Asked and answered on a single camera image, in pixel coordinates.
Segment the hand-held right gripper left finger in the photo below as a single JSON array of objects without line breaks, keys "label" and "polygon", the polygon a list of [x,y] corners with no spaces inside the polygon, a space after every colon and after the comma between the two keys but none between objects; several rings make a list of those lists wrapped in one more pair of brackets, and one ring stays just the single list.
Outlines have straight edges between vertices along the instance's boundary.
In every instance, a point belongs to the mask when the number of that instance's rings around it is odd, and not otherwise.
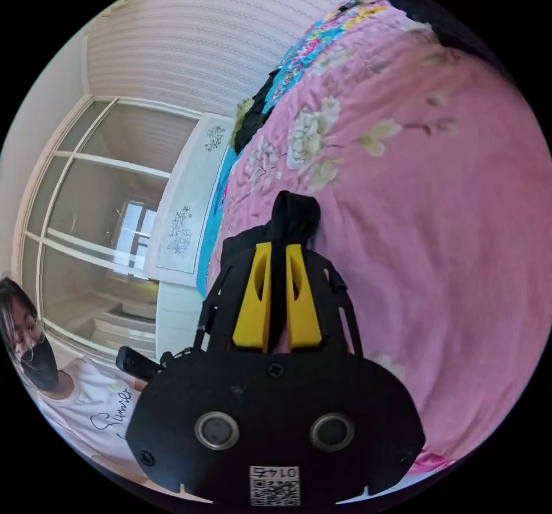
[{"label": "hand-held right gripper left finger", "polygon": [[232,335],[233,345],[268,351],[271,311],[271,243],[256,245],[244,296]]}]

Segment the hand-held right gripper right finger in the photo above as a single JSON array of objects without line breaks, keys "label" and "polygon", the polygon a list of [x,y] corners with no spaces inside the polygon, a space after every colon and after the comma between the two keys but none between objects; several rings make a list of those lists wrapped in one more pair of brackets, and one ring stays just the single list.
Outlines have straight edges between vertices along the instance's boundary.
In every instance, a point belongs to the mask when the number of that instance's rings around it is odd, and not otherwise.
[{"label": "hand-held right gripper right finger", "polygon": [[286,327],[290,351],[317,348],[322,334],[302,248],[286,247]]}]

